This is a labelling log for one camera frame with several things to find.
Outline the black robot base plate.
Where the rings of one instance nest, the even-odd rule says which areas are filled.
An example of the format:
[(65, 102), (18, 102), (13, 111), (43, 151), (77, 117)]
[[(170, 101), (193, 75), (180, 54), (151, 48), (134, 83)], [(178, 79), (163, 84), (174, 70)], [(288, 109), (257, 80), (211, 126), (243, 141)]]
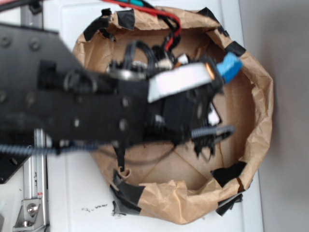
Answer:
[(30, 156), (0, 154), (0, 184), (6, 184), (24, 165)]

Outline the black gripper body with tape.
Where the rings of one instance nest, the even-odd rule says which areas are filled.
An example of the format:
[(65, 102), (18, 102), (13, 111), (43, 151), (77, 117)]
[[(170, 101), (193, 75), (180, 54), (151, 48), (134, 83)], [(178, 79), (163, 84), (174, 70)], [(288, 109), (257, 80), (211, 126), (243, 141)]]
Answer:
[(196, 155), (205, 147), (214, 155), (215, 145), (235, 132), (232, 125), (219, 127), (209, 120), (213, 98), (225, 85), (215, 59), (203, 56), (172, 70), (157, 68), (147, 72), (147, 80), (146, 142), (192, 141)]

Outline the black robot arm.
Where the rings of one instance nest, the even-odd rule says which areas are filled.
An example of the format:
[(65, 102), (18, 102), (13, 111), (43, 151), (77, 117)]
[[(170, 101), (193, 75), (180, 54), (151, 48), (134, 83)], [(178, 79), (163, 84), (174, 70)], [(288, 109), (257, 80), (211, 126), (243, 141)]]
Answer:
[(123, 160), (133, 146), (192, 141), (199, 154), (235, 131), (211, 124), (209, 114), (214, 96), (236, 74), (224, 66), (236, 61), (227, 54), (219, 64), (205, 57), (176, 67), (163, 47), (134, 40), (121, 61), (94, 72), (57, 33), (1, 24), (0, 130), (42, 129), (68, 144), (30, 150), (1, 145), (0, 150), (27, 156), (112, 145)]

